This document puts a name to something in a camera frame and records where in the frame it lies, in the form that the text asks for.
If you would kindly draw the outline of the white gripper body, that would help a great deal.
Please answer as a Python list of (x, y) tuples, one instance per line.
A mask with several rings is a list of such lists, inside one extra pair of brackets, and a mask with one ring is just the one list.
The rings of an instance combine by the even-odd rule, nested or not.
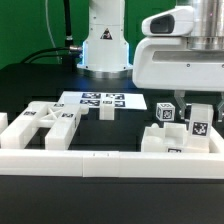
[(132, 80), (139, 88), (224, 91), (224, 4), (178, 4), (142, 22)]

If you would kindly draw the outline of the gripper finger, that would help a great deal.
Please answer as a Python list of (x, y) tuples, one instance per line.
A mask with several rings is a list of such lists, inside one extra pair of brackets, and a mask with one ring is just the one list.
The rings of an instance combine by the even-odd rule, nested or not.
[(217, 105), (217, 121), (222, 122), (224, 118), (224, 92), (221, 92), (221, 101)]
[(180, 108), (179, 114), (182, 120), (189, 120), (191, 113), (191, 105), (185, 102), (185, 91), (175, 90), (174, 98)]

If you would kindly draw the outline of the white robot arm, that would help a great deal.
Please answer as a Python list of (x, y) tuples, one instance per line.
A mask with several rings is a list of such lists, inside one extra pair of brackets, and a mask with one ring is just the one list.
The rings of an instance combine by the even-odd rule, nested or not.
[(90, 0), (89, 35), (79, 68), (95, 77), (131, 70), (136, 87), (172, 90), (180, 108), (187, 91), (219, 92), (224, 119), (224, 0), (176, 0), (142, 21), (144, 39), (130, 61), (124, 39), (125, 0)]

